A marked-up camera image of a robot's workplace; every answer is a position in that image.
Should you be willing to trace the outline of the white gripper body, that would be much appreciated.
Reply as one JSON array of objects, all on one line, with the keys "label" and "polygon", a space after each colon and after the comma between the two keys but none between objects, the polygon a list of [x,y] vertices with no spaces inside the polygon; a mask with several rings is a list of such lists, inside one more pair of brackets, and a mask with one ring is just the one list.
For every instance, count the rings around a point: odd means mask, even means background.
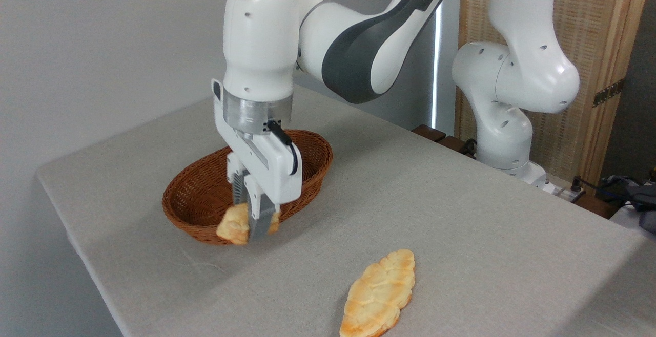
[{"label": "white gripper body", "polygon": [[300,150],[274,120],[279,109],[291,112],[291,99],[274,103],[244,100],[230,94],[219,80],[212,80],[215,125],[221,138],[236,153],[265,194],[275,204],[300,197]]}]

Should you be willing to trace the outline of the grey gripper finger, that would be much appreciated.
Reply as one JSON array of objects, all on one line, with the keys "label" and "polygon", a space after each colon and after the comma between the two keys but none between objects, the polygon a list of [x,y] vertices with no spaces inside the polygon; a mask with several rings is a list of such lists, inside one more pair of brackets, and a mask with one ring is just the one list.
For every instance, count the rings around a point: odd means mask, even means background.
[{"label": "grey gripper finger", "polygon": [[249,175],[249,171],[237,157],[236,153],[229,153],[227,155],[227,180],[232,185],[234,205],[248,201],[248,190],[244,183],[244,177],[247,175]]},{"label": "grey gripper finger", "polygon": [[252,174],[244,177],[244,185],[248,192],[249,243],[255,243],[269,233],[280,205],[272,202]]}]

